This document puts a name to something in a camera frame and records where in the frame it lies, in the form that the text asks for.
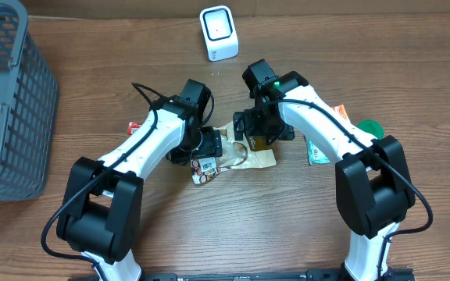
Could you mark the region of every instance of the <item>black metal base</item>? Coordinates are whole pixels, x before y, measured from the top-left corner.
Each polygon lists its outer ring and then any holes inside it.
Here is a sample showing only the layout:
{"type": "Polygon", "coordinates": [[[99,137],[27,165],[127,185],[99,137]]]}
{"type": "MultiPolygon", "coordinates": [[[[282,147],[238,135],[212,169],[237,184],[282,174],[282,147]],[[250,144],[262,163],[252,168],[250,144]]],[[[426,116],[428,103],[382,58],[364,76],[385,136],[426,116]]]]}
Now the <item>black metal base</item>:
{"type": "Polygon", "coordinates": [[[100,277],[98,277],[98,276],[68,279],[68,281],[99,281],[99,280],[100,280],[100,277]]]}
{"type": "MultiPolygon", "coordinates": [[[[176,274],[147,275],[143,281],[355,281],[342,264],[340,269],[309,269],[306,272],[238,273],[177,276],[176,274]]],[[[383,281],[414,281],[412,269],[388,267],[383,281]]]]}

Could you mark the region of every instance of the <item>plastic wrapper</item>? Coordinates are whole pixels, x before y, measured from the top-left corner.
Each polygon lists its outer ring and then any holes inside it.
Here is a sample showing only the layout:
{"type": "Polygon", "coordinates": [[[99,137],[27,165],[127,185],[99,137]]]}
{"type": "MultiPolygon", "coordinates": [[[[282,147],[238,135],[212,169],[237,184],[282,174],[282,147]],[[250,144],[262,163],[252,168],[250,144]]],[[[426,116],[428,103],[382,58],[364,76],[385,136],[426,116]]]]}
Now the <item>plastic wrapper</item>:
{"type": "Polygon", "coordinates": [[[265,145],[264,137],[234,139],[233,122],[217,128],[220,131],[223,155],[191,161],[195,184],[208,183],[219,174],[232,169],[266,168],[276,165],[273,151],[265,145]]]}

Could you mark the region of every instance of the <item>package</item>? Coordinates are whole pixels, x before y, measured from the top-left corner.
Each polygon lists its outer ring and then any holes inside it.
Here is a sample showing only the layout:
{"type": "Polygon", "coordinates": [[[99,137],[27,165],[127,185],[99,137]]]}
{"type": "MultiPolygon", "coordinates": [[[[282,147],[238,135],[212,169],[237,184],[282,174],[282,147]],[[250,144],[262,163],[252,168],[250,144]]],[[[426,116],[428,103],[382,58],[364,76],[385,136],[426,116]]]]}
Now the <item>package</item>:
{"type": "MultiPolygon", "coordinates": [[[[337,105],[333,106],[332,108],[335,112],[340,113],[340,116],[343,117],[346,121],[350,122],[350,119],[348,118],[347,111],[345,110],[344,105],[337,105]]],[[[329,159],[324,155],[324,153],[317,148],[315,144],[312,143],[312,141],[306,139],[306,147],[309,154],[309,164],[326,164],[329,163],[329,159]]]]}
{"type": "Polygon", "coordinates": [[[138,129],[140,129],[140,127],[141,127],[141,123],[130,122],[128,124],[128,136],[131,136],[132,134],[134,134],[134,132],[136,132],[138,129]]]}
{"type": "Polygon", "coordinates": [[[208,183],[231,169],[266,168],[276,165],[273,151],[266,146],[264,137],[243,137],[243,140],[235,140],[233,122],[215,130],[220,131],[223,155],[191,161],[192,179],[195,184],[208,183]]]}

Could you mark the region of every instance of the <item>white device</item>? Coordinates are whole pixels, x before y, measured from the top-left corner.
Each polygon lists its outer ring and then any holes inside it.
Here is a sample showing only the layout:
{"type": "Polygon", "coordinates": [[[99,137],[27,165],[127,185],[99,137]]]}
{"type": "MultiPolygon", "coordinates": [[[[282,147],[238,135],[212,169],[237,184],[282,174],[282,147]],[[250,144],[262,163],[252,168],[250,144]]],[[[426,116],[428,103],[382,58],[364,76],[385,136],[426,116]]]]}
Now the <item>white device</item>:
{"type": "Polygon", "coordinates": [[[238,34],[227,6],[203,9],[199,19],[210,61],[232,58],[239,53],[238,34]]]}

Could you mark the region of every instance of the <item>green bottle cap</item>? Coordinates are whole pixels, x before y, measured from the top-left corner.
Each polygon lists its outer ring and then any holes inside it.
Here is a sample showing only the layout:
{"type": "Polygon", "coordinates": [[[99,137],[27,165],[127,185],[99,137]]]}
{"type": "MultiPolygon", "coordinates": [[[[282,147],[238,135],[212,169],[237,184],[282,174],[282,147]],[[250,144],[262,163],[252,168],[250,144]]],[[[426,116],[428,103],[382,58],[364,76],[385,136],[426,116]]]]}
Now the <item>green bottle cap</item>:
{"type": "Polygon", "coordinates": [[[383,127],[374,120],[364,120],[357,125],[357,128],[374,135],[378,140],[381,140],[384,136],[383,127]]]}

